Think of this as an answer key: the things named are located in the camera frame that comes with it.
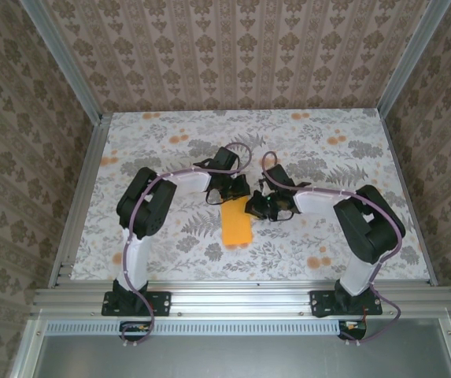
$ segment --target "floral tablecloth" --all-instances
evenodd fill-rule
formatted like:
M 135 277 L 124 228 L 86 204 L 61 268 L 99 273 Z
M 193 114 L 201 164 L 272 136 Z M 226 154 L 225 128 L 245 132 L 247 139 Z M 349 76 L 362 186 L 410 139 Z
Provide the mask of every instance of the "floral tablecloth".
M 141 167 L 167 172 L 212 158 L 240 141 L 253 149 L 246 175 L 252 190 L 261 157 L 275 150 L 295 183 L 357 189 L 377 186 L 403 221 L 400 254 L 379 278 L 428 279 L 416 230 L 375 109 L 234 110 L 113 115 L 72 272 L 74 280 L 112 280 L 123 247 L 116 204 Z M 246 153 L 239 153 L 245 161 Z M 203 194 L 175 197 L 149 259 L 151 280 L 337 279 L 349 248 L 335 220 L 295 215 L 287 222 L 252 220 L 253 242 L 225 247 L 220 207 Z

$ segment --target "wall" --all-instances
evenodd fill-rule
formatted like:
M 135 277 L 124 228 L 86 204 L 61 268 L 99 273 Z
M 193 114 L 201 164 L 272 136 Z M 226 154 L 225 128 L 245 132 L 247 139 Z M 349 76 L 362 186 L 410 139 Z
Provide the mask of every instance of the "wall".
M 0 376 L 47 284 L 90 134 L 28 15 L 0 0 Z
M 427 0 L 45 0 L 103 112 L 374 107 Z
M 451 6 L 386 123 L 435 272 L 451 285 Z

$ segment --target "orange block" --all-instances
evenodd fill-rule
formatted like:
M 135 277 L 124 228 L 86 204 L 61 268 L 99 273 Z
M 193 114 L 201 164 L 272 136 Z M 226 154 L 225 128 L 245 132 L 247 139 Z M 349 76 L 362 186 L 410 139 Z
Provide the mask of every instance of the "orange block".
M 250 215 L 244 212 L 248 197 L 226 201 L 221 205 L 222 240 L 225 246 L 253 241 Z

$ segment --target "damask wallpaper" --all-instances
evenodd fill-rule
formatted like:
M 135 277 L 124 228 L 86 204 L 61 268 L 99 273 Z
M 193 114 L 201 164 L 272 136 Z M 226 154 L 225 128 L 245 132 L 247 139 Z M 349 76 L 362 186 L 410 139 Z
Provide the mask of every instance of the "damask wallpaper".
M 29 16 L 0 0 L 0 376 L 46 286 L 91 129 Z
M 451 285 L 451 6 L 386 122 L 435 272 Z
M 427 0 L 45 0 L 102 112 L 375 107 Z

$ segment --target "cable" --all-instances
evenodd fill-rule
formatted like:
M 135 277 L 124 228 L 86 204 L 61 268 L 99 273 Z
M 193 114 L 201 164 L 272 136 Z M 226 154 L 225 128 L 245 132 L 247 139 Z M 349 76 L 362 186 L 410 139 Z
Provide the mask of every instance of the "cable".
M 277 164 L 278 157 L 275 154 L 275 152 L 274 151 L 266 152 L 264 154 L 264 156 L 262 157 L 262 172 L 264 173 L 264 176 L 269 181 L 271 181 L 273 184 L 275 184 L 276 186 L 281 187 L 283 189 L 288 189 L 288 190 L 291 190 L 291 191 L 315 191 L 315 192 L 319 192 L 319 193 L 326 193 L 326 194 L 333 194 L 333 195 L 336 195 L 336 194 L 337 195 L 348 195 L 349 197 L 353 197 L 353 198 L 356 198 L 356 199 L 362 201 L 364 204 L 369 205 L 375 211 L 380 213 L 388 221 L 388 223 L 391 225 L 391 227 L 393 228 L 393 230 L 395 232 L 395 235 L 397 236 L 397 245 L 389 254 L 387 254 L 386 256 L 383 256 L 382 258 L 379 259 L 379 263 L 375 267 L 370 279 L 368 280 L 368 285 L 369 285 L 370 290 L 372 291 L 372 293 L 374 293 L 378 298 L 380 298 L 381 300 L 383 300 L 384 302 L 386 302 L 390 306 L 393 306 L 397 310 L 397 315 L 395 316 L 395 318 L 390 323 L 388 323 L 388 325 L 386 325 L 379 332 L 375 333 L 372 336 L 366 337 L 366 338 L 364 338 L 362 340 L 356 340 L 351 335 L 348 335 L 345 332 L 341 332 L 344 336 L 346 336 L 349 339 L 351 339 L 352 341 L 354 341 L 357 345 L 360 345 L 362 343 L 366 343 L 368 341 L 372 341 L 373 339 L 379 337 L 385 331 L 387 331 L 390 327 L 392 327 L 395 323 L 397 323 L 397 321 L 398 321 L 398 319 L 400 318 L 400 315 L 401 315 L 400 307 L 398 307 L 397 304 L 391 302 L 389 299 L 384 298 L 374 287 L 374 279 L 377 277 L 377 274 L 379 273 L 379 270 L 383 266 L 384 262 L 389 260 L 389 259 L 391 259 L 393 256 L 395 256 L 401 249 L 402 237 L 401 237 L 400 228 L 398 228 L 398 226 L 395 224 L 394 220 L 388 215 L 388 213 L 386 211 L 381 209 L 378 205 L 376 205 L 374 202 L 372 202 L 368 198 L 365 198 L 365 197 L 363 197 L 361 195 L 357 195 L 356 193 L 353 193 L 352 191 L 339 191 L 339 190 L 335 190 L 335 189 L 325 189 L 325 188 L 320 188 L 320 187 L 289 187 L 289 186 L 284 185 L 282 183 L 278 183 L 276 180 L 274 180 L 268 174 L 267 169 L 265 168 L 265 159 L 266 159 L 266 157 L 268 155 L 272 155 L 274 157 L 274 165 Z
M 146 300 L 146 298 L 138 291 L 138 289 L 136 289 L 134 287 L 134 285 L 132 284 L 131 280 L 129 280 L 129 275 L 128 275 L 128 266 L 127 266 L 127 255 L 128 255 L 128 248 L 129 245 L 132 242 L 132 237 L 134 235 L 133 229 L 134 229 L 134 220 L 136 218 L 136 214 L 138 213 L 139 207 L 141 206 L 141 204 L 143 203 L 143 201 L 145 200 L 145 197 L 151 192 L 151 190 L 153 189 L 153 187 L 160 181 L 165 179 L 166 177 L 170 177 L 170 176 L 178 176 L 178 175 L 182 175 L 184 173 L 189 173 L 189 172 L 206 172 L 206 173 L 226 173 L 228 175 L 233 175 L 235 173 L 239 173 L 241 172 L 244 168 L 246 168 L 248 165 L 250 165 L 251 160 L 253 159 L 253 152 L 252 150 L 245 144 L 245 143 L 241 143 L 241 142 L 232 142 L 232 143 L 228 143 L 225 148 L 228 148 L 229 146 L 242 146 L 246 149 L 246 151 L 248 152 L 248 161 L 246 162 L 246 164 L 244 164 L 244 166 L 242 167 L 238 167 L 237 169 L 232 169 L 230 171 L 221 171 L 219 169 L 206 169 L 206 168 L 199 168 L 199 167 L 192 167 L 192 168 L 188 168 L 188 169 L 181 169 L 179 171 L 174 171 L 174 172 L 169 172 L 169 173 L 163 173 L 159 176 L 157 176 L 151 183 L 148 184 L 148 186 L 146 187 L 146 189 L 144 190 L 143 193 L 141 193 L 141 196 L 139 197 L 139 200 L 136 202 L 136 205 L 134 207 L 134 209 L 132 210 L 132 214 L 131 214 L 131 219 L 129 220 L 129 236 L 128 236 L 128 240 L 124 245 L 124 252 L 122 253 L 122 271 L 124 273 L 124 278 L 125 278 L 125 282 L 127 283 L 127 285 L 129 286 L 129 288 L 131 289 L 131 291 L 133 291 L 136 295 L 138 295 L 138 297 L 142 300 L 142 302 L 144 303 L 144 305 L 146 306 L 146 308 L 148 309 L 148 312 L 150 313 L 150 326 L 148 328 L 148 331 L 146 332 L 145 335 L 143 335 L 141 337 L 141 339 L 137 340 L 134 343 L 142 343 L 143 341 L 146 340 L 146 338 L 150 335 L 150 333 L 152 333 L 153 331 L 153 326 L 155 325 L 155 316 L 153 315 L 153 310 L 152 307 L 150 306 L 150 304 L 148 303 L 148 301 Z M 121 338 L 124 341 L 124 345 L 127 345 L 128 341 L 125 339 L 125 331 L 126 329 L 130 328 L 130 327 L 134 327 L 137 324 L 126 324 L 123 329 L 122 329 L 122 334 L 121 334 Z

